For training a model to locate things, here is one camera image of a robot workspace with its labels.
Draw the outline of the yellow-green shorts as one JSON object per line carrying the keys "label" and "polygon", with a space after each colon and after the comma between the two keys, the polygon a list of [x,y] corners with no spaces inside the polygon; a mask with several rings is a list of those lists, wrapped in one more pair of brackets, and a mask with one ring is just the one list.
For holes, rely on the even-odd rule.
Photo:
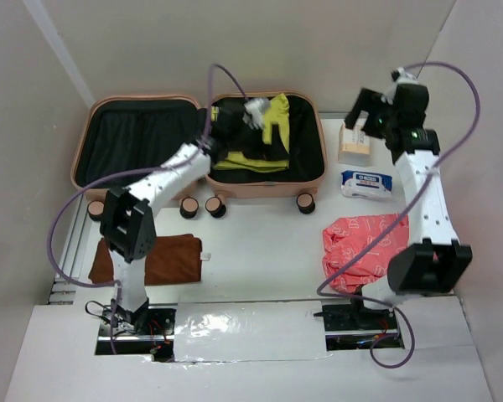
{"label": "yellow-green shorts", "polygon": [[262,133],[264,159],[248,159],[240,152],[229,155],[215,164],[216,170],[244,169],[254,173],[274,173],[289,168],[290,124],[289,102],[282,93],[269,99],[270,109],[265,114],[265,126]]}

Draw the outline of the blue white wet wipes pack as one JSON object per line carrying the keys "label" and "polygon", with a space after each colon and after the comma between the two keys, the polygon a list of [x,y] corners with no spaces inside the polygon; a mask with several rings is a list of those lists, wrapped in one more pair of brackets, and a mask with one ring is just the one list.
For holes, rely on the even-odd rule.
{"label": "blue white wet wipes pack", "polygon": [[392,199],[392,177],[357,170],[344,170],[340,174],[341,192],[347,198],[375,201]]}

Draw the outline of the brown towel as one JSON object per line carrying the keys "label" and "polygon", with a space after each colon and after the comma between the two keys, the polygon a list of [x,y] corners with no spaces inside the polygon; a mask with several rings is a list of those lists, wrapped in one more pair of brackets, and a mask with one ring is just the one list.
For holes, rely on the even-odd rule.
{"label": "brown towel", "polygon": [[[168,286],[201,281],[202,242],[192,234],[160,236],[146,259],[146,286]],[[104,239],[96,248],[88,278],[94,284],[111,281],[110,252]]]}

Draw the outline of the pink patterned garment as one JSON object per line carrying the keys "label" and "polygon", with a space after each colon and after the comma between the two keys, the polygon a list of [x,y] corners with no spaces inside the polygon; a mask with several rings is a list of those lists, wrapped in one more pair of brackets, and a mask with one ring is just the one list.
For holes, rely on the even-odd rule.
{"label": "pink patterned garment", "polygon": [[[322,231],[324,274],[329,277],[341,270],[396,218],[396,214],[342,217],[326,227]],[[381,279],[387,273],[390,259],[407,247],[408,237],[409,224],[405,217],[378,245],[332,280],[329,287],[353,293],[360,286]]]}

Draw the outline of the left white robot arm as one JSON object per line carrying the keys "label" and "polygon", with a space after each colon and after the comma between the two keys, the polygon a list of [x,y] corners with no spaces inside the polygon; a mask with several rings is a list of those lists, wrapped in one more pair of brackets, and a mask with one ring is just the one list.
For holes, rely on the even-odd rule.
{"label": "left white robot arm", "polygon": [[228,152],[256,146],[270,106],[269,99],[254,98],[244,104],[209,107],[203,131],[185,141],[167,162],[125,188],[107,191],[100,231],[117,283],[111,300],[112,322],[119,322],[131,334],[148,326],[145,266],[157,239],[155,216]]}

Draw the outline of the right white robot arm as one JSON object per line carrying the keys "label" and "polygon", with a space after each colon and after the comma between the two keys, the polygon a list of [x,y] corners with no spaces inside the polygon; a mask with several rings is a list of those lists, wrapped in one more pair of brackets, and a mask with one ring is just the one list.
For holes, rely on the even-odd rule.
{"label": "right white robot arm", "polygon": [[400,80],[385,94],[361,89],[345,119],[345,126],[353,128],[360,114],[367,114],[361,130],[384,140],[409,208],[407,247],[391,258],[384,277],[361,288],[363,300],[350,306],[350,321],[358,328],[375,322],[378,310],[451,292],[473,259],[449,217],[438,135],[423,125],[428,102],[426,86]]}

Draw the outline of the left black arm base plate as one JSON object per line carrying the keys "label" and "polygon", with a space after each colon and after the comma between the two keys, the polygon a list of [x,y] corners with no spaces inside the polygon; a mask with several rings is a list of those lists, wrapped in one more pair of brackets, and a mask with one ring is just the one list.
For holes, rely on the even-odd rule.
{"label": "left black arm base plate", "polygon": [[119,316],[111,319],[111,308],[88,301],[85,313],[98,320],[95,355],[149,355],[154,362],[174,361],[176,305],[150,306],[134,327]]}

